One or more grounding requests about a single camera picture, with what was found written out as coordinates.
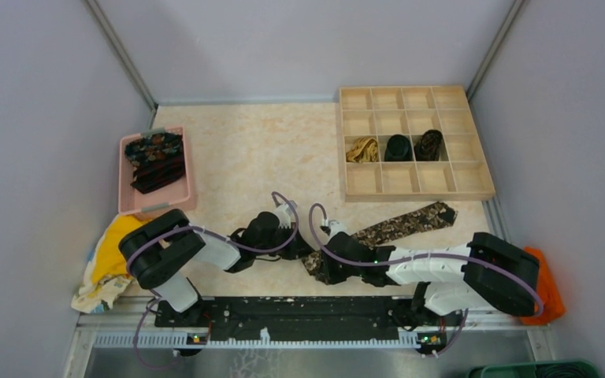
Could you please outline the brown floral patterned tie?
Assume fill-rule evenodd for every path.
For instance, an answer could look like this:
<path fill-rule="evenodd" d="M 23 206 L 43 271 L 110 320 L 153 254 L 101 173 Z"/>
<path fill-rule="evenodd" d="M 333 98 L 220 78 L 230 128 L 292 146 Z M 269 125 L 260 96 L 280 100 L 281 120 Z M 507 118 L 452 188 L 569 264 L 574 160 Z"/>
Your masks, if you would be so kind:
<path fill-rule="evenodd" d="M 417 209 L 413 212 L 404 213 L 397 217 L 383 220 L 375 225 L 363 228 L 357 232 L 350 233 L 345 224 L 340 222 L 347 234 L 355 237 L 359 242 L 367 246 L 391 246 L 389 243 L 407 236 L 423 232 L 431 232 L 449 228 L 455 224 L 458 211 L 444 202 L 434 202 L 431 205 Z M 320 251 L 316 250 L 302 259 L 302 263 L 309 275 L 315 278 L 315 268 Z"/>

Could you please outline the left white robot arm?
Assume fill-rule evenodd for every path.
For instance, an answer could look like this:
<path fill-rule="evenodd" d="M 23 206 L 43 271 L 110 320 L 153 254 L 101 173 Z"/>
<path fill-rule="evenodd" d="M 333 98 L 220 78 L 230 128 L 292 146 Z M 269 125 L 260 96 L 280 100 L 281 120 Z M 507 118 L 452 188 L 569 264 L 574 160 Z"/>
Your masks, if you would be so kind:
<path fill-rule="evenodd" d="M 295 203 L 260 212 L 228 236 L 193 225 L 181 210 L 172 209 L 124 236 L 118 250 L 127 273 L 154 295 L 158 313 L 171 313 L 187 326 L 205 314 L 199 290 L 182 272 L 189 261 L 237 273 L 260 255 L 294 261 L 313 251 L 298 230 Z"/>

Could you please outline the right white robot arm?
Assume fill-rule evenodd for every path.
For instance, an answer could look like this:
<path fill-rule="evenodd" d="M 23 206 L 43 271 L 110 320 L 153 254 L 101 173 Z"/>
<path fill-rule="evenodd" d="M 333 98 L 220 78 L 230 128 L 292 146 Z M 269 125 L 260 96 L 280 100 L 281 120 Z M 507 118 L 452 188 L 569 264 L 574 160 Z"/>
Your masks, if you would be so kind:
<path fill-rule="evenodd" d="M 326 276 L 358 276 L 377 287 L 416 285 L 412 314 L 421 324 L 486 306 L 515 317 L 544 311 L 536 292 L 539 259 L 490 233 L 476 232 L 457 246 L 412 250 L 367 246 L 337 220 L 323 220 L 320 229 L 328 235 L 320 246 Z"/>

